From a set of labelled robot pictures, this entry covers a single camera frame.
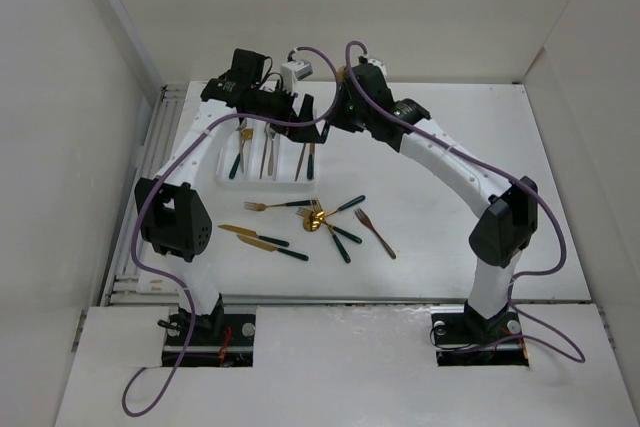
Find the rose gold knife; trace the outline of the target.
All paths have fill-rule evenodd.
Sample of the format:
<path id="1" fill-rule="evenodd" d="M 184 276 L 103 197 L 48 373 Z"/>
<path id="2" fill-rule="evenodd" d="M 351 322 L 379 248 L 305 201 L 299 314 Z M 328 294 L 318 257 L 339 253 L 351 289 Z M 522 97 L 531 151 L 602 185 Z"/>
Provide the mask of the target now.
<path id="1" fill-rule="evenodd" d="M 301 147 L 301 150 L 300 150 L 300 154 L 299 154 L 299 157 L 298 157 L 298 161 L 297 161 L 296 170 L 295 170 L 294 182 L 297 182 L 299 180 L 300 172 L 301 172 L 301 169 L 302 169 L 302 164 L 303 164 L 303 161 L 304 161 L 304 158 L 305 158 L 306 147 L 307 147 L 306 143 L 302 144 L 302 147 Z"/>

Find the gold spoon green handle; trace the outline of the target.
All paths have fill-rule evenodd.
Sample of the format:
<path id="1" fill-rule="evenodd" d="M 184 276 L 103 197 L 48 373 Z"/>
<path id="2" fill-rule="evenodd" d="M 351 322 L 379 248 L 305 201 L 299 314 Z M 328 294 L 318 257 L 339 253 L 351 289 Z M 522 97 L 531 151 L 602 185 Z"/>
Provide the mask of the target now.
<path id="1" fill-rule="evenodd" d="M 341 66 L 337 70 L 337 79 L 340 83 L 344 83 L 349 79 L 349 69 L 346 65 Z"/>
<path id="2" fill-rule="evenodd" d="M 251 140 L 253 137 L 253 130 L 251 128 L 243 129 L 240 132 L 239 137 L 239 150 L 232 165 L 232 168 L 229 172 L 229 178 L 234 179 L 239 172 L 244 171 L 244 149 L 246 143 Z"/>

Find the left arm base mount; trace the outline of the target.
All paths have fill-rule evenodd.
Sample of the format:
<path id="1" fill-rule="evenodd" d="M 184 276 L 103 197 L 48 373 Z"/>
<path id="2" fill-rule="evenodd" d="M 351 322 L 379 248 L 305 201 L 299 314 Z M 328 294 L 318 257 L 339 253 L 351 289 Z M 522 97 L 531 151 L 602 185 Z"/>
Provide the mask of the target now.
<path id="1" fill-rule="evenodd" d="M 189 315 L 183 309 L 174 309 L 158 326 L 166 333 L 161 353 L 163 367 L 172 367 L 187 340 Z M 256 310 L 230 306 L 215 320 L 211 329 L 202 321 L 196 323 L 188 341 L 181 367 L 244 368 L 252 367 L 256 333 Z"/>

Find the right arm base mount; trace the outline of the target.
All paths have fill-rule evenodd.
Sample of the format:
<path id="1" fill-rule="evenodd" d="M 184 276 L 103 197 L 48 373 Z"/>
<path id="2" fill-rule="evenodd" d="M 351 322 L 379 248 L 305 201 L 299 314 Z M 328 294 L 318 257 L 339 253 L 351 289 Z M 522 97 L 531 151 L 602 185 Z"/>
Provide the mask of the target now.
<path id="1" fill-rule="evenodd" d="M 487 329 L 474 325 L 465 312 L 435 311 L 431 322 L 429 338 L 438 367 L 529 366 L 515 312 L 506 311 Z"/>

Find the silver fork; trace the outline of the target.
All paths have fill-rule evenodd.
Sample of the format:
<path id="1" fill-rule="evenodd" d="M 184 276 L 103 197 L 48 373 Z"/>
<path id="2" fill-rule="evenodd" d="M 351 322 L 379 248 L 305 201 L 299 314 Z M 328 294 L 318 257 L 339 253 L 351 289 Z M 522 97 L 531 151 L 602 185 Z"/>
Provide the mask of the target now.
<path id="1" fill-rule="evenodd" d="M 268 163 L 267 163 L 267 173 L 269 176 L 272 176 L 274 173 L 274 165 L 275 165 L 275 137 L 277 132 L 274 130 L 271 124 L 267 125 L 267 147 L 268 147 Z"/>

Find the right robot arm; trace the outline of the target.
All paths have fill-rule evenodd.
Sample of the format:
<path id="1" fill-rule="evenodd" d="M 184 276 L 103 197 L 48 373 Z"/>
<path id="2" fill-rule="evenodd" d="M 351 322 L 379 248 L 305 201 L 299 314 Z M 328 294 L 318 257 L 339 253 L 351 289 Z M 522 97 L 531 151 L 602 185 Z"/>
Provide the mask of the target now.
<path id="1" fill-rule="evenodd" d="M 409 98 L 393 98 L 380 66 L 360 63 L 352 74 L 341 68 L 338 79 L 338 100 L 328 117 L 332 126 L 367 131 L 425 167 L 478 218 L 469 236 L 477 264 L 463 328 L 470 338 L 487 340 L 499 329 L 507 309 L 508 283 L 538 227 L 537 206 L 530 195 L 537 185 L 528 177 L 513 184 L 468 161 L 470 153 L 454 143 L 426 108 Z"/>

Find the silver spoon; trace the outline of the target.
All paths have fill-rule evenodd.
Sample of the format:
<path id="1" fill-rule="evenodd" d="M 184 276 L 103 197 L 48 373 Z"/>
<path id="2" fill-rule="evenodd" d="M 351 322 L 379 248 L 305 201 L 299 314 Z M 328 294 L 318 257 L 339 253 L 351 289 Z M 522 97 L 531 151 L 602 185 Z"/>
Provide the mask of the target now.
<path id="1" fill-rule="evenodd" d="M 248 139 L 251 138 L 251 129 L 248 127 L 247 120 L 243 119 L 239 125 L 239 159 L 240 170 L 244 171 L 244 148 Z"/>

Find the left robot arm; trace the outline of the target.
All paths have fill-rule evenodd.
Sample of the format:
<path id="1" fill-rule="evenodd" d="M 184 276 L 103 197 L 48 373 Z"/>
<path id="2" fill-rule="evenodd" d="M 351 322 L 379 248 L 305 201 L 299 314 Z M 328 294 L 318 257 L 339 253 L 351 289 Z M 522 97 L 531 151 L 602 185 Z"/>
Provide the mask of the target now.
<path id="1" fill-rule="evenodd" d="M 230 68 L 210 79 L 201 91 L 195 117 L 170 160 L 135 186 L 134 237 L 162 256 L 175 257 L 164 275 L 181 289 L 180 312 L 190 320 L 189 331 L 201 343 L 217 341 L 224 320 L 212 274 L 192 264 L 206 250 L 213 228 L 200 193 L 211 182 L 222 150 L 245 121 L 266 123 L 294 142 L 320 142 L 313 102 L 294 106 L 294 88 L 308 71 L 306 63 L 288 59 L 277 74 L 276 87 L 267 90 L 264 85 L 273 73 L 272 59 L 236 49 Z"/>

